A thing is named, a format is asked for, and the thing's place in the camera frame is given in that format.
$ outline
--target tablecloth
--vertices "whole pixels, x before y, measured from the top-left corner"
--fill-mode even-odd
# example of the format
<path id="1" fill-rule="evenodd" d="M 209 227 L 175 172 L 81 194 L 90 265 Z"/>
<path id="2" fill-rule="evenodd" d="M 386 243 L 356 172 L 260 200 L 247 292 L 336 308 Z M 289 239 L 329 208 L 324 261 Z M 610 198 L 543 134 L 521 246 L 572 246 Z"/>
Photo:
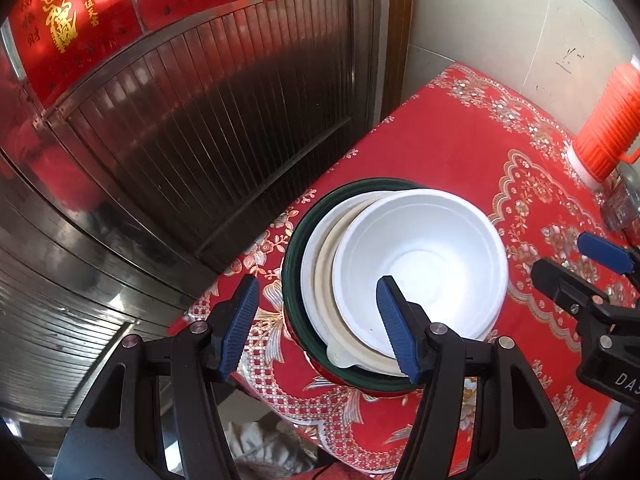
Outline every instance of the tablecloth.
<path id="1" fill-rule="evenodd" d="M 488 340 L 513 337 L 550 397 L 580 456 L 608 399 L 575 378 L 575 322 L 532 290 L 530 269 L 543 256 L 631 306 L 632 287 L 583 257 L 582 231 L 607 235 L 600 198 L 566 160 L 571 135 L 531 102 L 483 74 L 454 64 L 385 118 L 280 215 L 172 328 L 203 319 L 245 273 L 258 277 L 260 307 L 237 377 L 309 439 L 371 475 L 390 478 L 414 421 L 420 392 L 379 399 L 320 376 L 284 322 L 280 267 L 298 221 L 342 184 L 403 178 L 455 193 L 490 218 L 504 242 L 510 280 Z M 453 472 L 468 457 L 476 382 L 465 381 Z"/>

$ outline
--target table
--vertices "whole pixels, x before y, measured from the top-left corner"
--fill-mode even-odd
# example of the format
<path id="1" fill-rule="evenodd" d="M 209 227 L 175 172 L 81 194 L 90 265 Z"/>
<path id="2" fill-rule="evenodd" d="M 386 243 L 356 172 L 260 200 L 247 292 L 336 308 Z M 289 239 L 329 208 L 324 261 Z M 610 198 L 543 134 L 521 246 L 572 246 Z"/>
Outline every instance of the table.
<path id="1" fill-rule="evenodd" d="M 501 236 L 510 281 L 489 340 L 512 336 L 552 399 L 579 457 L 609 399 L 575 378 L 575 322 L 537 291 L 533 262 L 549 256 L 631 306 L 635 290 L 581 256 L 582 231 L 606 235 L 598 201 L 568 164 L 571 136 L 516 92 L 454 64 L 385 118 L 280 215 L 171 328 L 204 319 L 250 272 L 260 307 L 237 377 L 283 418 L 340 460 L 388 479 L 411 430 L 420 392 L 377 399 L 320 376 L 284 322 L 280 267 L 295 226 L 320 198 L 361 178 L 392 176 L 446 190 L 484 211 Z M 467 379 L 453 472 L 464 469 L 476 382 Z"/>

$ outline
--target white tiled wall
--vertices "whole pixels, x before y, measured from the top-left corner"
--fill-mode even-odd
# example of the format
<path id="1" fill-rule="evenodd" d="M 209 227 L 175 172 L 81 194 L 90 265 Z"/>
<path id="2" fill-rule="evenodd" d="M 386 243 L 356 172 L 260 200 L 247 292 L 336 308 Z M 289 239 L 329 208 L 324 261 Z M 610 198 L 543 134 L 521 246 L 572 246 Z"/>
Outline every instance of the white tiled wall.
<path id="1" fill-rule="evenodd" d="M 414 0 L 404 95 L 458 60 L 577 133 L 617 64 L 640 54 L 611 0 Z"/>

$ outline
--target green bowl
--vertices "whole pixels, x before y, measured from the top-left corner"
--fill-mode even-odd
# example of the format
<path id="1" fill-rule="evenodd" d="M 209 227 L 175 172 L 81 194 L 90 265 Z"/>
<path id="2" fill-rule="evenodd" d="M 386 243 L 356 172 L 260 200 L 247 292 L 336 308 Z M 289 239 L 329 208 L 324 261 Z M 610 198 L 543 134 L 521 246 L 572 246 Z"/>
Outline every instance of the green bowl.
<path id="1" fill-rule="evenodd" d="M 311 325 L 302 301 L 300 267 L 306 244 L 319 221 L 340 202 L 352 196 L 369 191 L 401 191 L 422 187 L 424 186 L 398 178 L 366 178 L 340 186 L 323 196 L 304 215 L 289 241 L 282 263 L 282 294 L 287 320 L 298 343 L 305 349 L 309 357 L 349 386 L 370 392 L 384 393 L 415 390 L 415 385 L 411 384 L 407 378 L 370 372 L 357 366 L 338 368 L 331 364 L 326 356 L 326 344 Z"/>

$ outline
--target bowl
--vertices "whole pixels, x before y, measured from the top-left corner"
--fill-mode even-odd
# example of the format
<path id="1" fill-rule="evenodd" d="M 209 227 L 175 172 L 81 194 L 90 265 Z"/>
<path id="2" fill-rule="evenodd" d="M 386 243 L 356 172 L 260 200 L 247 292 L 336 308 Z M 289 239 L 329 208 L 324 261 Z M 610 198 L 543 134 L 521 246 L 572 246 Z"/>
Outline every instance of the bowl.
<path id="1" fill-rule="evenodd" d="M 398 191 L 419 188 L 420 185 L 397 178 L 367 178 L 345 184 L 322 197 L 300 220 L 287 246 L 282 263 L 282 293 L 285 315 L 292 335 L 306 352 L 316 370 L 329 380 L 339 378 L 343 384 L 381 396 L 401 395 L 415 390 L 408 378 L 393 377 L 359 368 L 338 368 L 326 356 L 326 344 L 311 325 L 302 303 L 300 264 L 311 233 L 321 219 L 340 202 L 368 191 Z"/>
<path id="2" fill-rule="evenodd" d="M 349 211 L 357 210 L 357 213 L 353 217 L 351 217 L 351 219 L 354 219 L 359 213 L 363 211 L 365 207 L 368 207 L 376 200 L 384 198 L 392 193 L 392 191 L 370 191 L 367 193 L 352 196 L 344 202 L 340 202 L 324 217 L 322 217 L 321 221 L 318 222 L 318 225 L 314 228 L 308 242 L 306 243 L 305 251 L 302 254 L 302 263 L 300 264 L 300 290 L 302 292 L 302 302 L 304 304 L 305 311 L 309 318 L 309 321 L 311 322 L 311 325 L 313 325 L 318 335 L 327 344 L 329 344 L 330 341 L 333 341 L 331 329 L 322 320 L 322 316 L 318 312 L 316 297 L 314 295 L 314 275 L 317 268 L 316 261 L 318 260 L 320 249 L 322 248 L 322 245 L 324 244 L 324 241 L 326 240 L 329 232 L 334 228 L 334 226 L 340 221 L 341 218 L 349 213 Z M 365 204 L 364 207 L 354 209 L 361 204 Z"/>
<path id="3" fill-rule="evenodd" d="M 324 338 L 324 341 L 327 358 L 332 364 L 338 368 L 359 366 L 372 372 L 403 377 L 405 375 L 400 371 L 395 359 L 372 350 L 349 330 L 338 312 L 332 288 L 334 255 L 342 235 L 351 222 L 376 201 L 377 199 L 372 199 L 361 202 L 346 212 L 325 238 L 316 263 L 313 296 L 317 313 L 328 329 L 327 338 Z"/>
<path id="4" fill-rule="evenodd" d="M 504 245 L 486 215 L 434 189 L 394 193 L 371 205 L 335 253 L 334 297 L 344 322 L 364 344 L 393 357 L 376 306 L 376 283 L 386 275 L 432 322 L 474 339 L 491 330 L 508 282 Z"/>

